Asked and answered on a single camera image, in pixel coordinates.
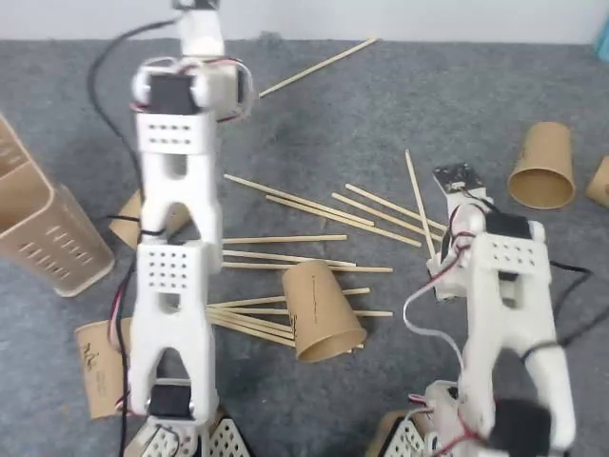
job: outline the brown plastic container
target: brown plastic container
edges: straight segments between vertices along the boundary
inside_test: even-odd
[[[106,275],[112,251],[67,188],[53,184],[0,114],[0,255],[72,297]]]

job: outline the red wire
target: red wire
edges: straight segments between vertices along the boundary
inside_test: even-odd
[[[466,431],[463,435],[458,436],[457,438],[453,439],[452,441],[450,441],[446,446],[444,446],[442,449],[434,452],[431,457],[440,457],[441,455],[444,455],[446,452],[448,452],[449,450],[451,450],[453,447],[455,447],[456,445],[459,445],[465,441],[469,441],[469,440],[477,440],[478,436],[475,433],[472,433],[470,431]]]

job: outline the tipped-over paper cup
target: tipped-over paper cup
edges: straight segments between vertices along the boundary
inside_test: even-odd
[[[127,351],[130,324],[131,319],[121,321]],[[80,327],[75,333],[91,419],[116,414],[116,403],[123,397],[123,365],[121,354],[108,342],[108,321]]]
[[[325,262],[298,264],[282,282],[298,360],[320,362],[365,340],[366,331]]]
[[[609,208],[609,156],[600,162],[599,169],[586,189],[586,196]]]
[[[557,122],[540,122],[524,140],[521,156],[508,179],[510,194],[534,209],[556,209],[575,197],[571,133]]]

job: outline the ventilation hole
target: ventilation hole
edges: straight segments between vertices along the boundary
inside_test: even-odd
[[[41,249],[37,249],[37,250],[33,250],[32,252],[29,253],[29,258],[33,258],[36,257],[40,252],[42,252]]]
[[[21,245],[21,246],[19,247],[19,252],[23,252],[24,250],[28,250],[28,248],[29,248],[30,246],[33,246],[33,245],[34,245],[33,243],[26,243],[25,245]]]

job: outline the white robotic arm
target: white robotic arm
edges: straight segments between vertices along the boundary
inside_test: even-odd
[[[545,232],[537,222],[490,209],[472,173],[463,164],[435,173],[451,223],[442,252],[428,267],[436,275],[458,257],[436,291],[442,298],[466,297],[469,337],[459,382],[440,381],[425,393],[432,421],[441,443],[477,438],[455,447],[455,457],[562,455],[575,439],[564,350],[555,346],[527,356],[530,348],[556,341]],[[495,399],[492,373],[503,348],[527,356],[537,405]]]
[[[217,2],[176,0],[174,6],[181,11],[183,57],[147,60],[132,83],[145,200],[128,380],[135,413],[179,430],[188,443],[200,437],[207,455],[206,431],[218,406],[207,286],[222,267],[216,126],[247,115],[253,85],[249,70],[225,56]],[[178,203],[200,234],[179,246],[163,234]],[[157,379],[168,348],[179,353],[187,380]],[[192,451],[182,446],[180,455]]]

